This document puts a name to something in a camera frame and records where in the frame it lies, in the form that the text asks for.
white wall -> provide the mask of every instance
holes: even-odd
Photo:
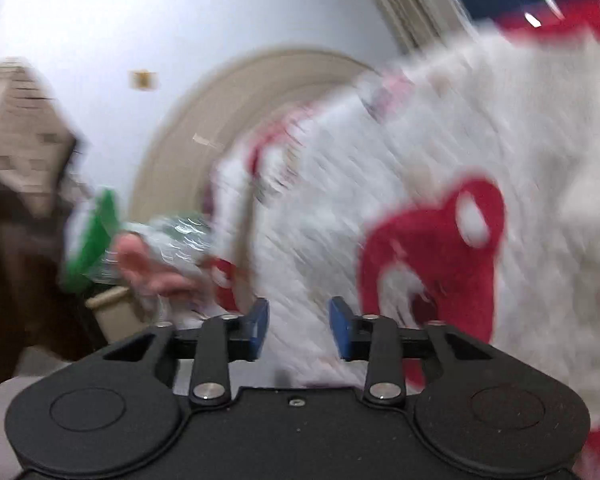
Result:
[[[200,76],[281,44],[371,65],[398,55],[372,0],[0,0],[0,57],[42,73],[88,140],[83,175],[123,200],[153,133]],[[138,69],[157,72],[157,91],[130,88]]]

screw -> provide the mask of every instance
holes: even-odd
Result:
[[[200,399],[217,399],[224,394],[224,386],[218,383],[201,383],[193,388],[193,394]]]
[[[402,389],[393,383],[376,383],[369,388],[369,393],[376,399],[395,399]]]

curved headboard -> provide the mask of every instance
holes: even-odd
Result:
[[[309,48],[269,50],[197,84],[160,128],[136,176],[128,218],[198,208],[211,164],[241,132],[285,104],[320,98],[369,67]]]

beige arch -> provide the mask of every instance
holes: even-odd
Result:
[[[275,49],[238,60],[184,96],[136,176],[129,219],[199,207],[214,160],[235,137],[291,102],[320,98],[369,67],[337,52]]]

green object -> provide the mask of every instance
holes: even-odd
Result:
[[[82,234],[82,247],[64,269],[61,286],[67,292],[79,294],[91,283],[88,273],[109,248],[113,237],[120,230],[116,214],[116,196],[113,190],[104,189],[95,199],[95,208]]]

